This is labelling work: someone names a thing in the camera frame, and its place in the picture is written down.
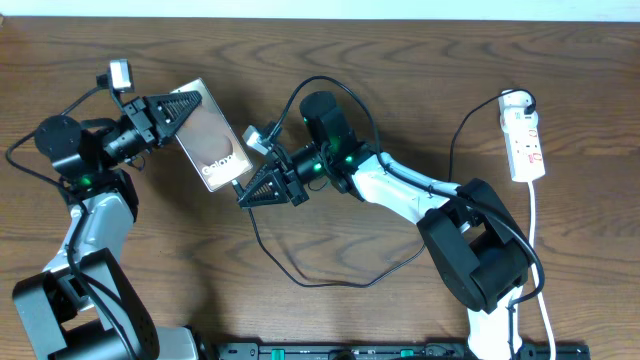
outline robotic arm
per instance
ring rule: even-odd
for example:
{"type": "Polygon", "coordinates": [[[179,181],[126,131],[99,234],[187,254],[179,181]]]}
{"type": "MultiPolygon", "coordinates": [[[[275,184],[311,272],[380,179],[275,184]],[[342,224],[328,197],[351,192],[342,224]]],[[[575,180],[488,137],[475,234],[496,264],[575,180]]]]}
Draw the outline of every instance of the robotic arm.
{"type": "Polygon", "coordinates": [[[122,112],[119,120],[77,122],[69,117],[87,95],[44,120],[33,133],[38,150],[61,175],[71,226],[43,272],[16,284],[14,303],[38,359],[197,359],[192,333],[186,328],[156,328],[118,264],[136,220],[138,198],[129,175],[114,167],[133,165],[142,151],[169,142],[202,97],[192,91],[123,103],[120,95],[134,89],[126,60],[112,61],[97,83],[88,94],[108,90],[122,112]],[[71,271],[71,258],[81,278],[71,271]],[[96,306],[98,320],[72,330],[62,327],[96,301],[104,304],[96,306]]]}
{"type": "MultiPolygon", "coordinates": [[[[357,140],[330,92],[307,96],[300,113],[312,142],[291,155],[275,140],[277,124],[245,132],[247,145],[265,155],[267,163],[246,189],[234,183],[240,206],[289,201],[297,206],[309,199],[304,185],[326,175],[339,192],[390,209],[416,224],[443,282],[469,309],[471,350],[480,358],[509,358],[507,305],[522,292],[532,261],[503,224],[424,190],[489,206],[524,238],[493,189],[479,179],[464,186],[441,182],[401,165],[388,153],[378,157],[371,145],[357,140]],[[467,243],[462,234],[480,225],[484,232],[467,243]]],[[[513,343],[516,350],[522,344],[517,333],[513,343]]]]}

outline green connector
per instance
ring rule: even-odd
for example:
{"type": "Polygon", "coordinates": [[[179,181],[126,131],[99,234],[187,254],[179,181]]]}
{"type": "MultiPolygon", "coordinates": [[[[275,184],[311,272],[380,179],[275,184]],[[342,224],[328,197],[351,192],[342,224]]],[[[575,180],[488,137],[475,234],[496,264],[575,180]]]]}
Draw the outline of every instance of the green connector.
{"type": "Polygon", "coordinates": [[[271,350],[271,360],[284,360],[284,350],[271,350]]]}

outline green led light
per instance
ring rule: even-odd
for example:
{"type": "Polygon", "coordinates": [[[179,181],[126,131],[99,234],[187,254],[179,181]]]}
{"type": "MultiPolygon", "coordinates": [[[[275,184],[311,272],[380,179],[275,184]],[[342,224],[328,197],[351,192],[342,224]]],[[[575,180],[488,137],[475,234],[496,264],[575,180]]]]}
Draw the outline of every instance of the green led light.
{"type": "Polygon", "coordinates": [[[81,177],[78,183],[81,186],[91,186],[91,180],[88,177],[81,177]]]}

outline electrical cord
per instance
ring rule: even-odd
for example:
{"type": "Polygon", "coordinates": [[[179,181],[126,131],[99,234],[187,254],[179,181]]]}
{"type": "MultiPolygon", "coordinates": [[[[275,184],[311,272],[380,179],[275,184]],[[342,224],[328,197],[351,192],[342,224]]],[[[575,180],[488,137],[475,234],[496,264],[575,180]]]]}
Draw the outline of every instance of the electrical cord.
{"type": "MultiPolygon", "coordinates": [[[[342,88],[345,92],[347,92],[349,95],[351,95],[351,97],[358,103],[358,105],[360,105],[360,107],[362,108],[362,110],[365,112],[367,119],[369,120],[369,123],[373,129],[373,136],[374,136],[374,140],[375,140],[375,144],[374,144],[374,151],[376,154],[376,157],[378,159],[378,163],[380,163],[380,166],[382,166],[385,171],[387,171],[388,173],[390,173],[391,175],[399,178],[402,181],[405,181],[406,183],[415,186],[419,189],[422,189],[423,191],[435,194],[435,195],[439,195],[439,196],[443,196],[446,197],[448,199],[450,199],[451,201],[454,202],[458,202],[472,210],[475,210],[483,215],[485,215],[486,217],[489,217],[491,219],[493,219],[494,221],[496,221],[498,224],[502,225],[505,229],[507,229],[516,239],[516,241],[520,244],[520,246],[522,247],[522,249],[525,251],[525,253],[527,254],[527,256],[530,258],[530,260],[536,265],[537,269],[539,269],[540,271],[540,283],[536,286],[536,288],[529,294],[521,296],[517,299],[512,299],[509,302],[509,307],[511,309],[513,309],[513,306],[515,306],[516,304],[519,304],[521,302],[527,301],[529,299],[531,299],[532,297],[536,296],[537,294],[539,294],[542,291],[542,288],[544,287],[544,283],[545,283],[545,276],[544,276],[544,269],[542,268],[542,264],[540,263],[540,259],[538,258],[538,255],[536,254],[536,252],[533,250],[533,248],[529,245],[529,243],[523,238],[523,236],[521,236],[517,231],[515,231],[513,229],[513,226],[508,224],[508,221],[505,220],[505,218],[499,214],[497,211],[482,205],[482,204],[478,204],[478,203],[474,203],[471,201],[468,201],[466,199],[463,199],[461,197],[458,197],[457,195],[453,195],[453,194],[449,194],[446,192],[442,192],[440,190],[437,190],[435,188],[433,188],[433,186],[425,186],[424,184],[420,184],[416,181],[413,181],[397,172],[395,172],[393,169],[391,169],[391,166],[389,164],[386,164],[384,162],[384,160],[382,159],[382,151],[380,148],[380,133],[378,131],[378,126],[375,123],[375,120],[373,119],[373,116],[371,115],[371,112],[369,111],[369,108],[367,107],[367,105],[360,99],[360,97],[354,93],[351,89],[349,89],[346,85],[342,84],[340,81],[333,79],[331,77],[328,76],[312,76],[308,79],[306,79],[305,81],[303,81],[300,85],[298,85],[298,87],[296,87],[296,89],[293,91],[293,93],[291,94],[291,96],[289,97],[289,101],[287,102],[287,105],[285,106],[282,115],[280,116],[280,119],[278,120],[278,122],[276,123],[276,126],[274,126],[273,130],[271,131],[271,134],[269,135],[269,140],[273,140],[273,137],[275,137],[276,134],[279,133],[279,128],[282,126],[282,123],[284,122],[285,117],[287,116],[287,113],[289,112],[289,108],[291,107],[291,104],[293,103],[293,100],[295,99],[296,95],[298,94],[298,92],[300,92],[300,90],[302,89],[302,87],[304,87],[306,84],[310,83],[311,81],[314,80],[326,80],[329,81],[335,85],[337,85],[338,87],[342,88]]],[[[455,146],[455,139],[457,138],[458,134],[460,133],[460,130],[462,129],[462,127],[464,126],[464,124],[466,123],[467,119],[469,118],[469,116],[471,116],[471,114],[473,114],[475,111],[479,110],[480,108],[482,108],[483,106],[485,106],[486,104],[490,103],[491,101],[500,98],[501,96],[504,95],[508,95],[512,92],[516,92],[516,91],[525,91],[526,93],[528,93],[531,96],[532,99],[532,104],[527,106],[527,108],[525,109],[525,113],[530,114],[533,113],[533,111],[535,111],[535,105],[536,105],[536,101],[535,101],[535,97],[533,96],[533,94],[531,94],[528,90],[525,89],[513,89],[510,92],[505,92],[503,94],[500,94],[498,96],[494,96],[493,98],[485,101],[484,103],[482,103],[480,106],[476,107],[475,109],[473,109],[463,120],[462,124],[460,124],[460,127],[458,128],[458,131],[456,132],[456,135],[454,135],[454,139],[452,141],[452,145],[451,145],[451,153],[450,153],[450,165],[453,162],[453,147],[455,146]]],[[[452,172],[452,167],[450,166],[449,168],[449,175],[451,175],[452,172]]],[[[275,259],[275,257],[273,257],[273,255],[271,255],[268,250],[264,247],[264,245],[262,244],[262,241],[260,240],[260,235],[258,233],[258,228],[255,224],[255,219],[253,217],[253,213],[251,212],[251,209],[249,209],[249,215],[251,217],[253,226],[254,226],[254,231],[256,233],[256,238],[258,239],[258,243],[260,244],[260,247],[262,248],[262,250],[271,258],[271,260],[273,260],[276,265],[278,265],[278,267],[285,273],[285,275],[287,275],[287,277],[289,277],[289,279],[291,279],[294,283],[296,283],[297,285],[303,286],[303,287],[323,287],[323,286],[340,286],[339,283],[338,284],[315,284],[315,285],[309,285],[309,284],[302,284],[299,281],[297,281],[295,278],[293,278],[293,276],[291,276],[291,274],[289,274],[284,267],[275,259]]],[[[382,278],[386,277],[387,275],[389,275],[391,272],[399,269],[400,267],[408,264],[410,261],[412,261],[413,259],[415,259],[416,257],[418,257],[422,251],[424,251],[425,246],[423,246],[420,251],[412,256],[411,258],[409,258],[408,260],[406,260],[405,262],[399,264],[398,266],[396,266],[395,268],[391,269],[388,273],[383,274],[380,278],[374,280],[374,282],[370,283],[370,284],[364,284],[366,286],[362,286],[362,285],[358,285],[358,284],[351,284],[351,285],[358,285],[356,287],[370,287],[372,285],[374,285],[377,281],[382,280],[382,278]]]]}
{"type": "MultiPolygon", "coordinates": [[[[529,186],[529,204],[531,206],[531,221],[529,222],[529,244],[534,247],[535,234],[536,234],[536,193],[533,187],[533,182],[527,182],[529,186]]],[[[531,274],[533,275],[533,283],[538,286],[540,282],[540,276],[538,269],[535,266],[531,267],[531,274]]],[[[547,313],[547,306],[542,297],[542,293],[538,294],[538,304],[540,305],[540,314],[542,315],[542,322],[544,323],[544,329],[547,332],[547,338],[549,340],[549,360],[556,360],[556,341],[553,337],[553,329],[551,328],[551,320],[547,313]]]]}
{"type": "MultiPolygon", "coordinates": [[[[71,106],[69,106],[67,109],[65,109],[60,115],[66,115],[69,112],[71,112],[73,109],[75,109],[82,101],[86,100],[89,96],[95,94],[96,92],[98,92],[99,90],[101,90],[100,87],[96,87],[94,89],[89,90],[86,94],[84,94],[82,97],[80,97],[80,99],[76,100],[76,102],[74,102],[73,104],[71,104],[71,106]]],[[[5,158],[7,159],[7,162],[9,162],[9,164],[13,167],[15,167],[16,169],[29,174],[31,176],[34,176],[54,187],[56,187],[61,193],[63,193],[67,199],[69,201],[73,201],[75,204],[77,204],[80,209],[81,209],[81,213],[80,213],[80,219],[78,220],[78,223],[76,225],[76,227],[74,228],[71,237],[69,238],[69,243],[66,246],[66,250],[67,250],[67,262],[69,264],[69,270],[71,271],[71,274],[76,278],[78,284],[80,285],[80,287],[82,288],[82,290],[85,291],[85,293],[89,296],[89,299],[91,299],[91,301],[93,302],[93,304],[96,306],[96,308],[98,308],[103,314],[104,316],[107,318],[107,320],[109,321],[109,323],[111,324],[111,326],[113,327],[113,329],[115,330],[116,334],[118,335],[118,337],[120,338],[120,340],[122,341],[125,350],[127,351],[127,355],[130,359],[136,359],[135,356],[135,350],[133,349],[133,346],[131,345],[131,343],[129,342],[129,338],[127,337],[122,325],[120,325],[118,323],[118,321],[116,320],[115,316],[113,315],[113,313],[109,310],[109,308],[105,305],[105,303],[102,301],[102,299],[98,296],[98,294],[96,294],[96,292],[93,290],[93,288],[88,284],[86,278],[84,277],[84,274],[80,271],[80,269],[78,268],[78,265],[76,264],[75,260],[73,259],[73,255],[76,253],[76,243],[80,237],[80,229],[82,228],[82,226],[84,225],[84,222],[86,221],[87,218],[87,214],[88,214],[88,209],[86,207],[86,205],[80,201],[74,194],[72,194],[67,188],[64,187],[64,185],[62,185],[62,183],[57,182],[47,176],[44,176],[38,172],[35,172],[31,169],[28,169],[18,163],[16,163],[13,160],[13,151],[16,150],[18,147],[20,147],[22,144],[24,144],[26,141],[28,141],[29,139],[33,138],[35,135],[36,131],[32,131],[29,134],[27,134],[26,136],[24,136],[22,139],[18,140],[15,144],[9,146],[9,148],[7,149],[7,152],[5,153],[5,158]]]]}
{"type": "Polygon", "coordinates": [[[471,110],[467,114],[467,116],[464,117],[464,119],[460,123],[460,126],[458,126],[458,130],[456,130],[456,133],[453,135],[453,139],[451,139],[451,147],[449,148],[449,176],[447,177],[447,182],[451,182],[451,179],[453,178],[453,148],[456,145],[456,139],[458,139],[458,135],[460,135],[460,131],[462,131],[462,127],[464,126],[464,124],[467,123],[467,120],[469,120],[469,117],[473,115],[473,113],[475,113],[476,111],[482,109],[485,105],[489,104],[490,102],[496,99],[499,99],[505,95],[509,95],[511,93],[518,92],[518,91],[523,91],[527,93],[529,96],[531,96],[531,104],[525,108],[524,113],[526,115],[533,114],[533,112],[536,110],[536,98],[533,96],[533,94],[526,89],[511,89],[483,102],[482,104],[478,105],[475,109],[471,110]]]}
{"type": "Polygon", "coordinates": [[[314,192],[318,192],[321,191],[322,189],[326,188],[327,185],[329,185],[330,181],[329,179],[325,180],[324,184],[322,184],[322,186],[320,186],[319,188],[312,188],[311,187],[311,183],[307,184],[307,189],[309,189],[310,191],[314,191],[314,192]]]}
{"type": "Polygon", "coordinates": [[[332,77],[324,76],[324,75],[316,75],[316,76],[312,76],[312,77],[308,78],[307,80],[301,82],[300,85],[298,85],[298,87],[296,87],[295,90],[293,90],[293,93],[291,93],[291,96],[289,97],[289,101],[287,101],[287,105],[285,105],[284,110],[282,110],[282,115],[280,115],[280,119],[278,119],[278,122],[273,127],[273,130],[271,130],[271,134],[269,134],[269,137],[268,137],[269,141],[273,141],[273,139],[276,137],[276,134],[279,133],[279,129],[282,127],[282,123],[284,123],[284,119],[287,117],[287,114],[289,113],[289,108],[291,107],[291,104],[293,104],[293,100],[296,98],[296,95],[298,95],[300,90],[305,85],[307,85],[308,83],[310,83],[310,82],[312,82],[314,80],[326,80],[326,81],[329,81],[329,82],[333,83],[334,85],[342,88],[342,90],[344,90],[347,94],[351,95],[351,97],[358,103],[358,105],[360,105],[360,107],[362,107],[362,109],[367,113],[367,116],[371,117],[371,114],[369,113],[369,109],[364,104],[364,102],[360,99],[360,97],[358,95],[356,95],[353,91],[351,91],[351,89],[349,89],[346,85],[344,85],[343,83],[341,83],[340,81],[338,81],[338,80],[336,80],[336,79],[334,79],[332,77]]]}
{"type": "Polygon", "coordinates": [[[418,256],[420,256],[424,252],[424,249],[426,248],[426,245],[422,244],[422,247],[420,248],[420,250],[418,250],[418,252],[415,253],[413,256],[411,256],[407,260],[401,262],[400,264],[394,266],[393,268],[389,269],[388,271],[382,273],[380,276],[378,276],[377,278],[371,280],[371,282],[368,282],[366,284],[357,284],[357,283],[344,282],[344,281],[336,281],[336,282],[323,283],[323,284],[305,284],[305,283],[301,283],[300,281],[296,280],[296,278],[294,278],[287,271],[287,269],[285,269],[284,266],[282,266],[282,264],[280,264],[280,262],[273,255],[271,255],[269,250],[267,250],[267,248],[262,243],[262,239],[260,238],[260,233],[258,231],[258,225],[256,225],[256,219],[253,217],[253,211],[251,211],[251,209],[248,209],[248,211],[249,211],[249,217],[251,218],[251,224],[253,225],[253,231],[256,233],[256,240],[258,240],[258,245],[260,245],[260,248],[262,248],[262,251],[264,251],[264,253],[267,254],[267,256],[280,268],[280,270],[282,270],[282,272],[289,278],[289,280],[293,281],[294,284],[296,284],[298,286],[301,286],[303,288],[323,288],[323,287],[348,287],[348,288],[356,288],[356,289],[370,288],[373,285],[375,285],[375,284],[379,283],[380,281],[382,281],[387,276],[393,274],[394,272],[396,272],[397,270],[399,270],[403,266],[405,266],[408,263],[412,262],[414,259],[416,259],[418,256]]]}
{"type": "MultiPolygon", "coordinates": [[[[540,259],[538,258],[538,255],[536,254],[536,252],[533,250],[533,248],[531,247],[531,245],[529,245],[529,243],[524,239],[524,237],[522,235],[520,235],[516,230],[513,229],[513,226],[509,225],[509,221],[507,221],[504,216],[502,216],[499,212],[489,208],[488,206],[482,205],[482,204],[478,204],[475,202],[471,202],[469,200],[463,199],[457,195],[453,195],[453,194],[449,194],[447,192],[443,192],[440,190],[437,190],[433,187],[433,185],[431,186],[425,186],[424,184],[420,184],[412,179],[409,179],[407,177],[405,177],[402,174],[399,174],[398,172],[394,171],[391,166],[389,164],[386,164],[384,162],[384,160],[382,159],[382,151],[380,149],[380,133],[378,131],[378,126],[375,122],[375,120],[373,119],[373,116],[371,115],[371,112],[369,111],[369,108],[367,107],[367,105],[360,99],[360,97],[358,95],[356,95],[353,91],[351,91],[351,89],[349,89],[346,85],[342,84],[341,82],[339,82],[338,80],[335,80],[333,78],[330,78],[328,76],[312,76],[309,79],[303,81],[300,85],[298,85],[298,87],[294,90],[293,94],[291,95],[291,97],[289,98],[289,101],[287,103],[287,107],[285,108],[285,111],[283,111],[283,114],[280,118],[280,120],[278,121],[278,123],[282,123],[282,121],[284,120],[284,117],[287,114],[288,108],[291,106],[291,103],[293,102],[293,99],[295,97],[295,95],[300,91],[300,89],[308,84],[309,82],[316,80],[316,79],[323,79],[323,80],[327,80],[330,81],[334,84],[336,84],[337,86],[339,86],[340,88],[342,88],[344,91],[346,91],[349,95],[351,95],[351,97],[358,103],[358,105],[360,105],[360,107],[362,108],[362,110],[365,112],[365,114],[367,115],[367,119],[369,120],[369,123],[371,124],[371,127],[373,129],[373,136],[375,139],[375,146],[374,146],[374,151],[376,153],[376,157],[378,159],[378,163],[380,163],[380,166],[382,166],[385,171],[387,171],[388,173],[390,173],[391,175],[397,177],[398,179],[417,187],[418,189],[422,189],[423,191],[426,191],[428,193],[432,193],[435,195],[439,195],[439,196],[443,196],[446,197],[448,199],[450,199],[451,201],[454,202],[458,202],[472,210],[475,210],[481,214],[483,214],[486,217],[489,217],[491,219],[493,219],[494,221],[496,221],[498,224],[502,225],[505,229],[507,229],[507,231],[509,231],[514,238],[516,239],[516,241],[520,244],[520,246],[522,247],[523,251],[527,254],[527,256],[530,258],[530,260],[536,265],[536,267],[538,268],[539,272],[540,272],[540,283],[538,286],[536,286],[536,288],[529,294],[521,296],[517,299],[512,299],[509,302],[509,306],[513,307],[516,304],[519,304],[521,302],[527,301],[529,299],[531,299],[532,297],[535,297],[536,295],[538,295],[541,291],[542,288],[544,287],[544,283],[545,283],[545,276],[544,276],[544,269],[542,268],[542,264],[540,263],[540,259]]],[[[525,91],[526,93],[528,93],[531,98],[532,98],[532,104],[529,105],[527,107],[528,110],[525,110],[525,112],[531,111],[533,112],[535,110],[535,105],[536,105],[536,101],[535,101],[535,97],[533,96],[533,94],[531,94],[528,90],[524,90],[524,89],[513,89],[512,92],[515,91],[525,91]]],[[[470,114],[473,114],[476,110],[480,109],[481,107],[485,106],[486,104],[490,103],[491,101],[498,99],[501,96],[504,95],[508,95],[511,92],[505,92],[503,94],[500,94],[498,96],[494,96],[493,98],[485,101],[483,104],[481,104],[480,106],[478,106],[477,108],[475,108],[474,110],[471,111],[470,114]]],[[[466,119],[469,118],[469,115],[467,115],[465,117],[465,120],[463,121],[463,123],[461,125],[464,125],[464,122],[466,122],[466,119]]]]}
{"type": "Polygon", "coordinates": [[[67,115],[68,113],[70,113],[71,111],[73,111],[73,109],[75,109],[76,107],[78,107],[78,105],[80,105],[83,101],[87,100],[91,95],[97,93],[100,90],[103,90],[103,87],[100,86],[96,86],[93,89],[87,91],[86,94],[82,95],[78,100],[76,100],[73,104],[69,105],[69,107],[67,107],[66,109],[64,109],[60,115],[67,115]]]}

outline smartphone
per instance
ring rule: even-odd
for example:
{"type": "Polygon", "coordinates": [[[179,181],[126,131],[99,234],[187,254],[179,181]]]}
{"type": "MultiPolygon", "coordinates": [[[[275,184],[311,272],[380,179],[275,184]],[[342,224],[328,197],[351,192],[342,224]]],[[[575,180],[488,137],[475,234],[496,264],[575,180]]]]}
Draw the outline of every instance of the smartphone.
{"type": "Polygon", "coordinates": [[[182,125],[176,138],[209,191],[221,188],[253,165],[202,79],[172,92],[196,90],[202,103],[182,125]]]}

